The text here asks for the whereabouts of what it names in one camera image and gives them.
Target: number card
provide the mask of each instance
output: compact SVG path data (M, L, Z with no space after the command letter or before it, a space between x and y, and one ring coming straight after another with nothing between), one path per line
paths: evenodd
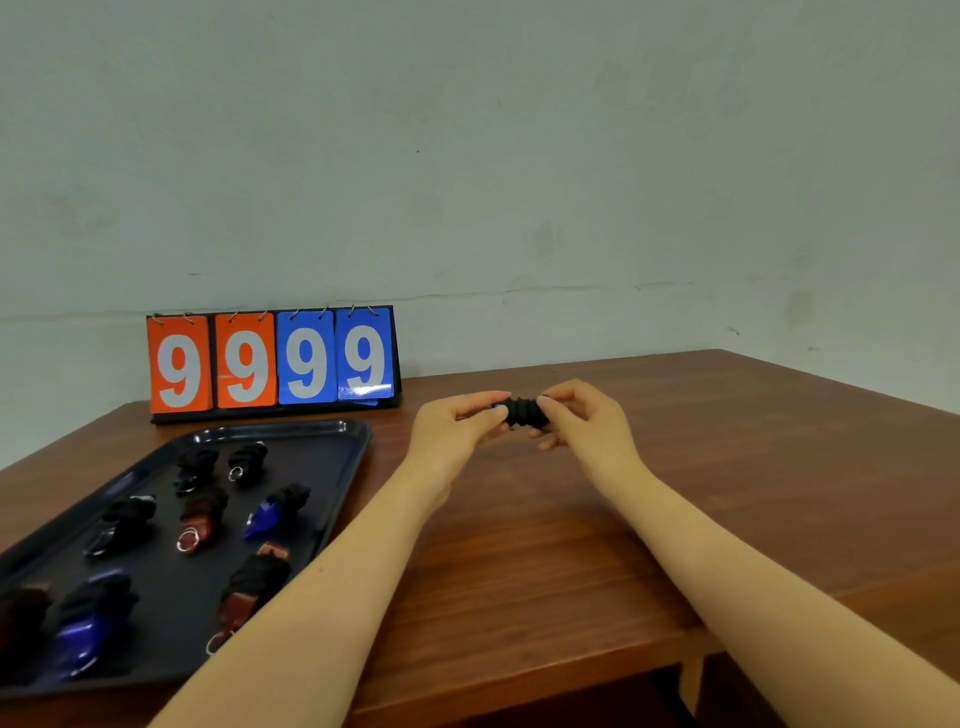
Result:
M341 308L336 319L337 399L385 400L395 394L389 308Z
M334 342L332 311L281 311L276 315L280 404L337 400Z
M274 314L218 313L217 406L276 404Z
M203 412L213 406L210 327L204 316L151 316L150 410Z

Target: forearm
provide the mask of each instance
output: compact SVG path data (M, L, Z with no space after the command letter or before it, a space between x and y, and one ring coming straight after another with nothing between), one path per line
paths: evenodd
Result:
M198 671L156 718L180 728L335 726L432 507L397 471L342 534ZM215 711L208 706L215 705Z
M791 726L950 725L960 686L638 462L602 488Z

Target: brown tabletop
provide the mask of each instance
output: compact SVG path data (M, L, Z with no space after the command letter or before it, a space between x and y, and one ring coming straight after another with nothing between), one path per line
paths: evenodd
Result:
M573 376L623 404L664 481L960 676L960 417L729 352L406 380L401 408L356 415L374 436L341 526L399 463L423 402L533 396ZM146 402L127 404L0 472L0 549L199 428L148 420ZM512 433L476 454L425 528L352 723L436 725L718 648L571 455ZM0 718L60 725L109 706L111 724L134 725L171 689L7 703Z

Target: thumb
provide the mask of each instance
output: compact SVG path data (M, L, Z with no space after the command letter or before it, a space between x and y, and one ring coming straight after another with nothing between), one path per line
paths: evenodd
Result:
M570 432L583 425L584 421L567 409L565 404L546 395L537 397L537 405L553 425L562 432Z
M496 407L491 409L485 409L482 412L477 412L475 415L473 415L473 417L464 420L464 423L469 425L470 432L473 433L473 439L479 440L494 427L506 420L507 414L507 408L502 404L498 404Z

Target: person's right hand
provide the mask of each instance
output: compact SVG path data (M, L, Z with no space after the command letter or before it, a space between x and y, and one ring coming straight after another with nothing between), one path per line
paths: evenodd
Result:
M550 426L530 436L546 437L542 450L569 446L601 493L622 482L631 469L643 468L623 409L596 387L572 379L550 387L537 404Z

